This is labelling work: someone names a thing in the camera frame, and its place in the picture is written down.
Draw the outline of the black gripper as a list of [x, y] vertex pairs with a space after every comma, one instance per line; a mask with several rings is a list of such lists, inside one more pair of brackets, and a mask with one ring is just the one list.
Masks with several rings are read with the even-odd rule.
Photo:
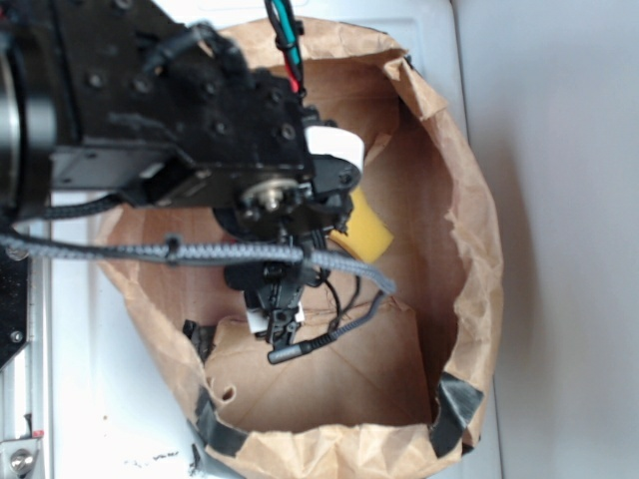
[[[314, 165], [311, 179], [266, 180], [243, 192], [240, 212], [215, 211], [234, 239], [311, 253], [327, 248], [332, 231], [346, 232], [353, 211], [350, 195], [362, 177], [364, 142], [331, 123], [311, 123], [305, 136]], [[226, 266], [224, 280], [243, 294], [256, 338], [275, 349], [294, 349], [304, 319], [302, 295], [308, 287], [329, 285], [330, 274], [307, 257], [258, 259]]]

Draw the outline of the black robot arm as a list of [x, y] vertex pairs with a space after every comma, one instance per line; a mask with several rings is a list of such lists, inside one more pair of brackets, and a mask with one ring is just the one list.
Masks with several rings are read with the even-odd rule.
[[[303, 24], [266, 5], [287, 75], [251, 68], [207, 22], [175, 22], [152, 1], [1, 5], [1, 242], [37, 255], [218, 263], [241, 291], [272, 360], [334, 341], [296, 343], [311, 259], [344, 232], [364, 145], [304, 103]], [[207, 208], [233, 247], [90, 247], [29, 239], [22, 222], [86, 217], [120, 205]]]

